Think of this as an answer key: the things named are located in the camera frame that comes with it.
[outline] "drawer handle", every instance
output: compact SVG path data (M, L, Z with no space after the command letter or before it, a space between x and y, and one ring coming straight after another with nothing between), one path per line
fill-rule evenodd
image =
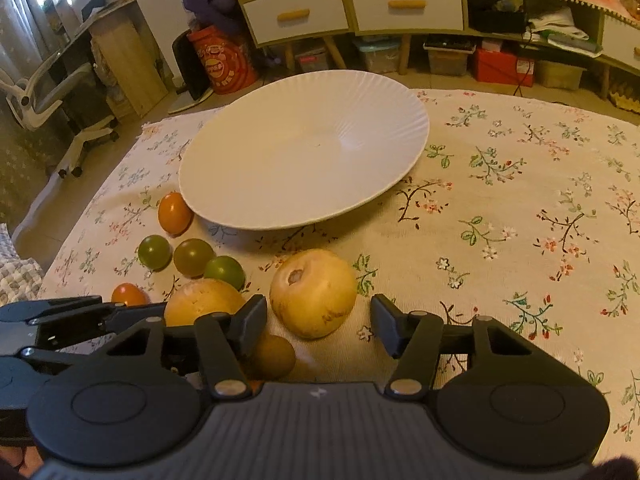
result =
M292 20L299 20L300 18L307 18L309 16L309 9L292 10L291 12L283 12L278 14L279 22L290 22Z
M424 0L391 0L389 9L424 9L427 2Z

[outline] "blue lid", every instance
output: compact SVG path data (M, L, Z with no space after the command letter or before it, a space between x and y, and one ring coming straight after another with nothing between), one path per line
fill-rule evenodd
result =
M389 50L390 48L400 47L400 40L398 38L391 38L389 40L367 43L366 41L362 41L360 38L356 38L353 40L353 44L361 52L377 52L379 50Z

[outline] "orange bucket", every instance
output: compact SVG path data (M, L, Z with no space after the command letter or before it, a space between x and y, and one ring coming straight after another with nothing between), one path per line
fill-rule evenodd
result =
M216 94L230 94L257 79L244 41L230 40L213 25L187 36L207 71Z

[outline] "plate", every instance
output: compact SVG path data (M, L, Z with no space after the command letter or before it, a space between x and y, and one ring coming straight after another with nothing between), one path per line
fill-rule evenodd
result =
M345 213L398 182L427 142L415 93L355 70L263 86L220 110L180 164L193 211L246 230L297 227Z

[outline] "plaid cloth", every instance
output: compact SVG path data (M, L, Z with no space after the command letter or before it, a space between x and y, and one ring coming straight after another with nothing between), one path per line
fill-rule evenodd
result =
M15 252L6 224L0 224L0 306L35 300L44 272L33 258L21 260Z

